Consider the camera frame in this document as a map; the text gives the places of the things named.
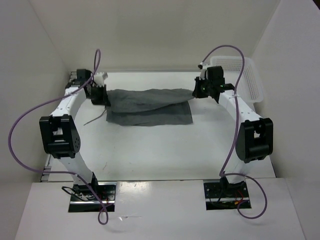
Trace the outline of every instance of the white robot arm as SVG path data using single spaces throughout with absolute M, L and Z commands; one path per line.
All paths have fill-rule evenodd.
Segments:
M 235 87 L 225 83 L 224 71 L 221 66 L 203 68 L 199 77 L 195 78 L 193 96 L 195 98 L 212 97 L 223 106 L 232 118 L 237 120 Z M 239 129 L 235 145 L 238 158 L 232 157 L 225 169 L 225 173 L 247 175 L 255 162 L 263 160 L 273 152 L 273 122 L 270 118 L 262 118 L 255 113 L 245 101 L 237 95 L 239 111 Z M 227 176 L 231 184 L 244 180 L 244 177 Z
M 91 72 L 77 70 L 77 79 L 68 83 L 65 96 L 76 91 L 83 82 L 87 81 Z M 106 73 L 97 73 L 94 76 L 94 87 L 90 85 L 75 94 L 64 98 L 58 107 L 50 114 L 43 116 L 39 121 L 43 147 L 46 153 L 58 159 L 69 172 L 79 174 L 93 189 L 98 184 L 95 174 L 87 167 L 80 154 L 81 140 L 76 129 L 74 119 L 82 103 L 91 98 L 93 104 L 104 102 L 104 80 Z M 76 176 L 71 175 L 75 187 L 86 194 L 86 185 Z

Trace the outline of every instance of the red wire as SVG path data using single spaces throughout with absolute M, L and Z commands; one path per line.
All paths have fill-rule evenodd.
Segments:
M 240 202 L 242 202 L 244 200 L 244 195 L 242 194 L 242 192 L 238 189 L 238 193 L 241 195 L 241 200 Z

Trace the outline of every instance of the fabric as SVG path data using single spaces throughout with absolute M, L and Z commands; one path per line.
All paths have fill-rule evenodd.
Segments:
M 121 126 L 187 125 L 193 123 L 187 89 L 149 89 L 146 91 L 107 91 L 111 106 L 106 120 Z

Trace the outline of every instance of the black bracket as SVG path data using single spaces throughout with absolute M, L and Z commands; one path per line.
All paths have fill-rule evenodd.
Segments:
M 206 69 L 205 79 L 196 77 L 195 87 L 192 93 L 197 99 L 212 97 L 216 103 L 219 103 L 221 93 L 227 90 L 235 90 L 231 83 L 226 84 L 224 70 L 221 66 L 210 66 Z
M 83 84 L 85 84 L 86 81 L 89 80 L 91 75 L 92 75 L 92 72 L 87 69 L 77 69 L 76 79 L 68 82 L 65 88 L 67 89 L 70 87 L 81 87 Z M 90 98 L 91 88 L 92 88 L 92 82 L 90 82 L 88 85 L 84 87 L 84 92 L 87 99 Z
M 236 141 L 235 151 L 246 164 L 263 160 L 273 152 L 274 124 L 270 118 L 242 122 Z
M 74 158 L 80 150 L 80 136 L 71 115 L 42 116 L 39 120 L 44 151 L 55 159 Z M 62 134 L 54 135 L 59 128 Z
M 110 107 L 110 101 L 107 95 L 107 86 L 94 86 L 91 88 L 91 103 L 93 105 L 103 105 Z

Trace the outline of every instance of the white wall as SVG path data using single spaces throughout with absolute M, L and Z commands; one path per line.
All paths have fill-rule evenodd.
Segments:
M 196 69 L 212 48 L 251 56 L 278 0 L 30 0 L 70 70 Z M 236 55 L 224 49 L 218 52 Z
M 253 54 L 274 123 L 271 156 L 286 177 L 308 240 L 320 235 L 320 11 L 311 0 L 282 0 Z
M 29 194 L 39 176 L 24 170 L 11 157 L 7 137 L 24 111 L 64 91 L 67 68 L 27 0 L 0 1 L 0 234 L 14 239 Z M 53 105 L 21 121 L 13 134 L 13 147 L 27 165 L 41 169 L 46 158 L 39 118 Z

